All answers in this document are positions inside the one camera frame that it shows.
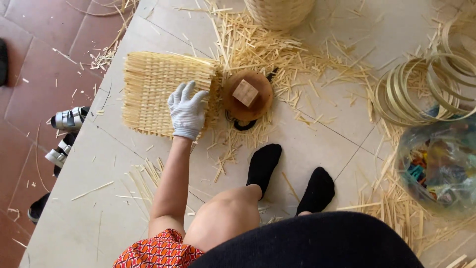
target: orange patterned dress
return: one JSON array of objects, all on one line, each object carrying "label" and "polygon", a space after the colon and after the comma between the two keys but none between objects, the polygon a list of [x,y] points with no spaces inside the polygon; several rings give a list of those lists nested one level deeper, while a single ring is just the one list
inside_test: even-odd
[{"label": "orange patterned dress", "polygon": [[179,232],[167,229],[153,238],[134,243],[119,256],[112,268],[186,268],[204,252],[182,242]]}]

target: gloved hand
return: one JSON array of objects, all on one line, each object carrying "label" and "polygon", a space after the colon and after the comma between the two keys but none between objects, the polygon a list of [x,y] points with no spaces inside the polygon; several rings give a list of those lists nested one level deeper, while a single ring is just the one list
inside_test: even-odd
[{"label": "gloved hand", "polygon": [[195,141],[205,123],[204,103],[201,100],[208,96],[208,91],[200,91],[192,99],[190,93],[195,88],[195,81],[187,85],[181,83],[174,93],[170,94],[170,117],[175,132],[174,136],[182,136]]}]

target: red tile floor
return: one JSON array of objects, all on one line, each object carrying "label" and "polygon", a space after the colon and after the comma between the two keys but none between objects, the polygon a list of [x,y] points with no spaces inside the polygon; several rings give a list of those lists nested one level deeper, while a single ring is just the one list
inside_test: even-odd
[{"label": "red tile floor", "polygon": [[[79,10],[101,14],[115,8],[97,2],[110,5],[113,1],[69,0],[69,3]],[[122,18],[118,14],[88,15],[65,0],[0,0],[0,38],[7,44],[10,72],[8,86],[0,88],[2,267],[17,267],[20,263],[25,248],[12,238],[28,244],[35,229],[28,219],[28,208],[47,190],[51,191],[56,181],[52,176],[53,164],[44,156],[58,146],[62,137],[57,139],[56,130],[46,125],[46,121],[56,112],[91,104],[87,96],[94,94],[95,84],[99,87],[104,71],[89,70],[88,65],[83,71],[79,62],[90,63],[89,54],[99,52],[92,49],[109,46],[121,26]],[[78,64],[52,48],[69,55]],[[17,213],[8,211],[9,208],[20,211],[19,219],[14,221]]]}]

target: woven basket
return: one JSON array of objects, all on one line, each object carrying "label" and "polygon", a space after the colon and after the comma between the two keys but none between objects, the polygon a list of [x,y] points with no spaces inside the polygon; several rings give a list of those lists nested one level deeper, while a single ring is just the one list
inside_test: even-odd
[{"label": "woven basket", "polygon": [[311,12],[315,0],[245,0],[251,16],[271,30],[298,26]]},{"label": "woven basket", "polygon": [[174,128],[167,100],[181,82],[195,80],[193,94],[210,91],[205,98],[205,125],[218,115],[221,66],[218,61],[153,52],[131,52],[124,64],[123,123],[143,133],[172,138]]}]

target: plastic bag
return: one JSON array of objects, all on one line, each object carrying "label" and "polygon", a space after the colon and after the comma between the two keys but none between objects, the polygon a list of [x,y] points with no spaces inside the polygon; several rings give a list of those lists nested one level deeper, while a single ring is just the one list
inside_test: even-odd
[{"label": "plastic bag", "polygon": [[407,129],[396,167],[424,208],[464,219],[476,212],[476,116]]}]

